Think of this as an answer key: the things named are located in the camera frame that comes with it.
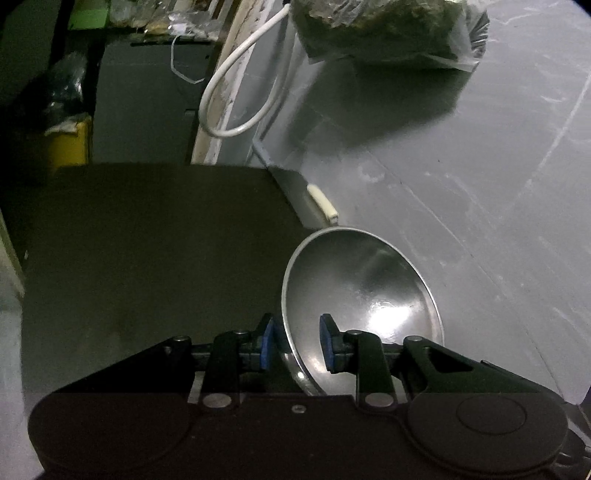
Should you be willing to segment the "deep steel bowl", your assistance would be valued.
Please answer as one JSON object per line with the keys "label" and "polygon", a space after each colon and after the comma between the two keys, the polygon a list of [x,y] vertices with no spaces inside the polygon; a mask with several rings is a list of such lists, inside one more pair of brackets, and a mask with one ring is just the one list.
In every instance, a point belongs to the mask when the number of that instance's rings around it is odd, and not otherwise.
{"label": "deep steel bowl", "polygon": [[352,227],[308,235],[288,260],[280,292],[283,360],[291,377],[308,395],[352,395],[355,377],[325,368],[324,314],[342,331],[368,331],[386,344],[409,335],[444,341],[439,310],[419,272],[393,245]]}

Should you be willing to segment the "yellow container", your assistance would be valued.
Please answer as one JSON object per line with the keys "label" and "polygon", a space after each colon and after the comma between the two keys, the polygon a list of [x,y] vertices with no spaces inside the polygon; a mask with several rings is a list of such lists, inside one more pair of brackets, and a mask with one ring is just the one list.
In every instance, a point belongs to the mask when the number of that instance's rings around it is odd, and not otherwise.
{"label": "yellow container", "polygon": [[92,120],[89,115],[71,116],[44,132],[49,171],[87,165],[90,159]]}

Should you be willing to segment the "dark cabinet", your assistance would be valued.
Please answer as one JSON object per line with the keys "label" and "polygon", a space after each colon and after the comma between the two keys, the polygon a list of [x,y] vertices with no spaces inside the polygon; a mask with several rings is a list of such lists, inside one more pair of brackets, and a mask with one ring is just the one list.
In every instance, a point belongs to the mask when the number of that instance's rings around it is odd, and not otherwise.
{"label": "dark cabinet", "polygon": [[105,48],[93,115],[92,162],[187,164],[211,43],[113,42]]}

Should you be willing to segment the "black plastic bag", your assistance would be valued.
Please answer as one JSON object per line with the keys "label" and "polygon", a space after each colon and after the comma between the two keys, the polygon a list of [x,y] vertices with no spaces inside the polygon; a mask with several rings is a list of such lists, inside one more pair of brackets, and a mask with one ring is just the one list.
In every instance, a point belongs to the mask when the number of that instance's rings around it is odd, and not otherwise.
{"label": "black plastic bag", "polygon": [[80,52],[69,53],[54,65],[48,104],[51,112],[71,116],[83,110],[86,66],[86,56]]}

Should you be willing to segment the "plastic bag of greens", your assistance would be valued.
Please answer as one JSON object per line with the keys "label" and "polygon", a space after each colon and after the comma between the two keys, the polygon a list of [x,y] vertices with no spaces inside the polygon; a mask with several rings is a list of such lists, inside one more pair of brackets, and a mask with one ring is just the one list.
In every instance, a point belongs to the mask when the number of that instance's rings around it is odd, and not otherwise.
{"label": "plastic bag of greens", "polygon": [[473,71],[486,51],[489,1],[293,1],[308,58]]}

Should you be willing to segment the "green box on cabinet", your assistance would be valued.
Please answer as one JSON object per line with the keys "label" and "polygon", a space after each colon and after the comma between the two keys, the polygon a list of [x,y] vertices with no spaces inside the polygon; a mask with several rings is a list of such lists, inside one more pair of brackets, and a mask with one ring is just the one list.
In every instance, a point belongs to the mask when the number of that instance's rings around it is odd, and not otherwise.
{"label": "green box on cabinet", "polygon": [[75,0],[68,20],[68,29],[102,29],[107,23],[108,12],[107,0]]}

